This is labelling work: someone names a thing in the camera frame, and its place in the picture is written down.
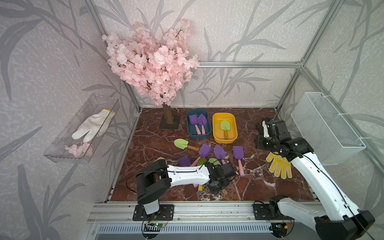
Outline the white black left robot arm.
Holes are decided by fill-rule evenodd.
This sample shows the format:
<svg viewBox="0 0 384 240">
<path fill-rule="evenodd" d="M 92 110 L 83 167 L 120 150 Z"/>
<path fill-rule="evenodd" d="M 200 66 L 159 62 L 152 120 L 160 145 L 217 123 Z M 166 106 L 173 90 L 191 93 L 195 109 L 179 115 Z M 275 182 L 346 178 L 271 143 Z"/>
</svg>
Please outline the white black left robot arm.
<svg viewBox="0 0 384 240">
<path fill-rule="evenodd" d="M 216 160 L 200 166 L 178 167 L 167 164 L 165 159 L 158 159 L 139 171 L 136 178 L 138 206 L 144 209 L 146 216 L 155 216 L 161 212 L 159 198 L 168 189 L 184 185 L 207 185 L 212 194 L 224 190 L 236 177 L 230 163 L 223 165 Z"/>
</svg>

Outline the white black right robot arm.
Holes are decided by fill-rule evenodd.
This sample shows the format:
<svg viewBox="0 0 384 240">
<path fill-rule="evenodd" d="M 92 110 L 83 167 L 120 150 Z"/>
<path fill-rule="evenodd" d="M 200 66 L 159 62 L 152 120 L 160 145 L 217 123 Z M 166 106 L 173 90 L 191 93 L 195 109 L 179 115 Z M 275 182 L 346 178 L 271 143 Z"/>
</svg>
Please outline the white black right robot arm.
<svg viewBox="0 0 384 240">
<path fill-rule="evenodd" d="M 260 134 L 255 140 L 256 148 L 286 158 L 305 178 L 323 206 L 317 210 L 280 195 L 269 200 L 273 218 L 297 220 L 313 229 L 322 240 L 357 240 L 368 232 L 375 217 L 368 210 L 360 210 L 338 187 L 307 140 L 292 138 L 283 120 L 266 119 L 257 124 L 257 129 Z"/>
</svg>

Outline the yellow storage box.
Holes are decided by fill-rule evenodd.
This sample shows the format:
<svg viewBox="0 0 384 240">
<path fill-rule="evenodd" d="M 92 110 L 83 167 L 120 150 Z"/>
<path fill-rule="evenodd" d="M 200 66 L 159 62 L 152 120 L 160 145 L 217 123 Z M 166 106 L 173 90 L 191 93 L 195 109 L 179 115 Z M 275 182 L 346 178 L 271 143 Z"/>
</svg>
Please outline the yellow storage box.
<svg viewBox="0 0 384 240">
<path fill-rule="evenodd" d="M 238 138 L 235 116 L 231 113 L 213 115 L 213 136 L 218 144 L 232 144 Z"/>
</svg>

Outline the dark teal storage box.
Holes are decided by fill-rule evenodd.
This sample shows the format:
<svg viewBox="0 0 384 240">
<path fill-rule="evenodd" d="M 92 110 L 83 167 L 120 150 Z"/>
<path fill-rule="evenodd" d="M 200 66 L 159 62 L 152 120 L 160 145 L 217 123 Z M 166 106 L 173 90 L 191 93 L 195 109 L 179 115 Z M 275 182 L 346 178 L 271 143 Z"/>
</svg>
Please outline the dark teal storage box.
<svg viewBox="0 0 384 240">
<path fill-rule="evenodd" d="M 197 116 L 199 116 L 200 114 L 204 114 L 206 116 L 207 124 L 205 125 L 205 130 L 206 130 L 205 135 L 202 135 L 202 134 L 197 135 L 195 126 L 190 123 L 189 115 L 194 115 L 194 114 L 197 114 Z M 193 140 L 207 139 L 210 136 L 210 134 L 212 133 L 212 126 L 210 124 L 209 114 L 206 110 L 204 110 L 204 109 L 192 109 L 192 110 L 187 112 L 186 116 L 187 116 L 186 119 L 187 119 L 188 133 Z M 199 127 L 200 131 L 202 132 L 202 128 L 199 124 L 198 124 L 198 127 Z"/>
</svg>

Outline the pink blossoms in box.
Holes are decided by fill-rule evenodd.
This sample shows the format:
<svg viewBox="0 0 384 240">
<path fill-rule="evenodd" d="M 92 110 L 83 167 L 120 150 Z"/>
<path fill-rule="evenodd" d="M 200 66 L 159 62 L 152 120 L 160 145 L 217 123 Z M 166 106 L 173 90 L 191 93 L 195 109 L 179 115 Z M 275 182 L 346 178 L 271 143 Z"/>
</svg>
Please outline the pink blossoms in box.
<svg viewBox="0 0 384 240">
<path fill-rule="evenodd" d="M 92 157 L 93 148 L 90 143 L 76 143 L 71 146 L 65 146 L 65 150 L 69 152 L 69 154 L 73 155 L 75 159 L 79 159 L 82 157 Z"/>
</svg>

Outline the yellow dotted work glove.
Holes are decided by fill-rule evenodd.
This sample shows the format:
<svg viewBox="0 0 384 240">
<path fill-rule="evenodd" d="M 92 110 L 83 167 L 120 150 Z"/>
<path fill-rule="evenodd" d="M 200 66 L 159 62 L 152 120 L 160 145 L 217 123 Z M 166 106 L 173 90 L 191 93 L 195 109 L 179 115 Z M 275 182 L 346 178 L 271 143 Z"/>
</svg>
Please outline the yellow dotted work glove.
<svg viewBox="0 0 384 240">
<path fill-rule="evenodd" d="M 270 163 L 269 172 L 274 174 L 277 178 L 282 179 L 291 179 L 292 176 L 292 168 L 291 163 L 288 162 L 286 158 L 283 158 L 276 153 L 269 153 L 266 158 L 266 161 Z"/>
</svg>

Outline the right circuit board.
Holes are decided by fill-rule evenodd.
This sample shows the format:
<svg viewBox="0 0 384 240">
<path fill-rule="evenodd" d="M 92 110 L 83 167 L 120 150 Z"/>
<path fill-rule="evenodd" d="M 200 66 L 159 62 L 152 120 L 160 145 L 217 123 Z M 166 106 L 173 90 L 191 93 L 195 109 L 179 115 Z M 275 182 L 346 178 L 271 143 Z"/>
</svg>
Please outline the right circuit board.
<svg viewBox="0 0 384 240">
<path fill-rule="evenodd" d="M 292 224 L 285 223 L 272 223 L 270 230 L 271 231 L 287 231 Z"/>
</svg>

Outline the circuit board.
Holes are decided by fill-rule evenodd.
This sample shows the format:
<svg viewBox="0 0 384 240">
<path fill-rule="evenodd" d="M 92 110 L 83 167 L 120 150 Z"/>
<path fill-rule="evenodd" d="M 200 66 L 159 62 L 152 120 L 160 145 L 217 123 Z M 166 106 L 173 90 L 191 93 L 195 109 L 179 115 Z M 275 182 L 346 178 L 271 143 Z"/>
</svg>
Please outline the circuit board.
<svg viewBox="0 0 384 240">
<path fill-rule="evenodd" d="M 144 232 L 160 232 L 168 223 L 146 223 L 144 225 Z"/>
<path fill-rule="evenodd" d="M 287 231 L 292 224 L 285 223 L 272 223 L 270 230 L 271 231 Z"/>
</svg>

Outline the left circuit board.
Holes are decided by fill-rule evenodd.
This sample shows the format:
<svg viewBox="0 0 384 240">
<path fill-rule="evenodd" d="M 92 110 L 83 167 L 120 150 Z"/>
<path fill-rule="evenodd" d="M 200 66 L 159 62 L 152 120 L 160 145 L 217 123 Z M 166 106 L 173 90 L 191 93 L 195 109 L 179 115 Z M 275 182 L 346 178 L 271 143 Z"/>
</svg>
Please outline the left circuit board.
<svg viewBox="0 0 384 240">
<path fill-rule="evenodd" d="M 144 232 L 160 232 L 168 223 L 146 223 L 144 225 Z"/>
</svg>

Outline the pink artificial blossom tree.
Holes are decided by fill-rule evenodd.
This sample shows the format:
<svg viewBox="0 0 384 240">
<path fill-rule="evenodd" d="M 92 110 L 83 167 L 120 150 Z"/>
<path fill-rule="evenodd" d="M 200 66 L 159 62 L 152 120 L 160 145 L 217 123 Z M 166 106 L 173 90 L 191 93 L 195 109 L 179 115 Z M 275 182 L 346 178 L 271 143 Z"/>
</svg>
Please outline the pink artificial blossom tree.
<svg viewBox="0 0 384 240">
<path fill-rule="evenodd" d="M 102 35 L 107 43 L 108 64 L 122 81 L 162 107 L 165 126 L 171 126 L 176 121 L 171 102 L 200 65 L 188 46 L 193 27 L 189 20 L 182 19 L 181 28 L 170 29 L 162 40 L 156 39 L 144 23 L 135 23 L 133 31 L 128 39 Z"/>
</svg>

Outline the white cotton glove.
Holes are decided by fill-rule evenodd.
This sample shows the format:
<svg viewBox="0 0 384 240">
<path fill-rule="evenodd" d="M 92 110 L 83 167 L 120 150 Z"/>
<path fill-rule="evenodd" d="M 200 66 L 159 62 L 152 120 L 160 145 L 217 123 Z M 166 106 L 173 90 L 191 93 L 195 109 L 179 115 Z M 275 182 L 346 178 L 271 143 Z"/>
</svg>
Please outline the white cotton glove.
<svg viewBox="0 0 384 240">
<path fill-rule="evenodd" d="M 107 109 L 88 117 L 72 134 L 74 140 L 83 138 L 83 143 L 89 143 L 95 137 L 102 136 L 109 128 L 116 112 Z"/>
</svg>

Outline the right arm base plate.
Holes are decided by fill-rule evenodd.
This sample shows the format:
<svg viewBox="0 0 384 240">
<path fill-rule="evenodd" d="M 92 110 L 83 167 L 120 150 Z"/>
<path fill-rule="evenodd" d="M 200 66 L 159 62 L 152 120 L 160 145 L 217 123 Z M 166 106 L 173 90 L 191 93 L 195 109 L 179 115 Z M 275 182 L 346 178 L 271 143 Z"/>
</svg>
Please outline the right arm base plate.
<svg viewBox="0 0 384 240">
<path fill-rule="evenodd" d="M 288 216 L 284 216 L 280 213 L 277 207 L 274 205 L 266 204 L 264 202 L 254 202 L 253 204 L 253 213 L 255 220 L 264 220 L 264 221 L 288 221 L 293 222 L 294 219 Z"/>
</svg>

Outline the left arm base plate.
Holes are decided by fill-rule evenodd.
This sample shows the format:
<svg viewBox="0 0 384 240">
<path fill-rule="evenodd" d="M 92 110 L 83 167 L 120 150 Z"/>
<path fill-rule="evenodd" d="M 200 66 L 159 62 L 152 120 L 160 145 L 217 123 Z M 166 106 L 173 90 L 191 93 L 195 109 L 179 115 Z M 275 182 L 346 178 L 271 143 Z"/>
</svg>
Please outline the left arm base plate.
<svg viewBox="0 0 384 240">
<path fill-rule="evenodd" d="M 159 205 L 159 210 L 148 214 L 143 205 L 136 205 L 133 221 L 172 221 L 175 213 L 175 205 Z"/>
</svg>

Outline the aluminium front rail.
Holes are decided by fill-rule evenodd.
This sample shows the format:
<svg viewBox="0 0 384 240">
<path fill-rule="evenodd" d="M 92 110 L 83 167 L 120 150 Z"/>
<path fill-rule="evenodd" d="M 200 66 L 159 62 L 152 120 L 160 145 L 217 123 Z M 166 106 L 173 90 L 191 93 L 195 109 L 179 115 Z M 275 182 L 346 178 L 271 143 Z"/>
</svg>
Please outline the aluminium front rail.
<svg viewBox="0 0 384 240">
<path fill-rule="evenodd" d="M 169 224 L 186 223 L 278 223 L 279 220 L 256 220 L 253 201 L 238 202 L 164 202 L 174 205 L 173 220 L 162 216 Z M 133 221 L 135 202 L 95 204 L 87 224 L 138 224 Z"/>
</svg>

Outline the clear acrylic wall box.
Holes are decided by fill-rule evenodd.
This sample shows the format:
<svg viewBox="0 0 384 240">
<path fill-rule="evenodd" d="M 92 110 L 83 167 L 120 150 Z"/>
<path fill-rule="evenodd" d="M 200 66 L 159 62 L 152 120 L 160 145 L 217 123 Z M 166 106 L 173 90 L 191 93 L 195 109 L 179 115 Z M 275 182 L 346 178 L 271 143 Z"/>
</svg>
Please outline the clear acrylic wall box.
<svg viewBox="0 0 384 240">
<path fill-rule="evenodd" d="M 54 163 L 89 163 L 120 106 L 119 99 L 92 94 L 43 156 Z"/>
</svg>

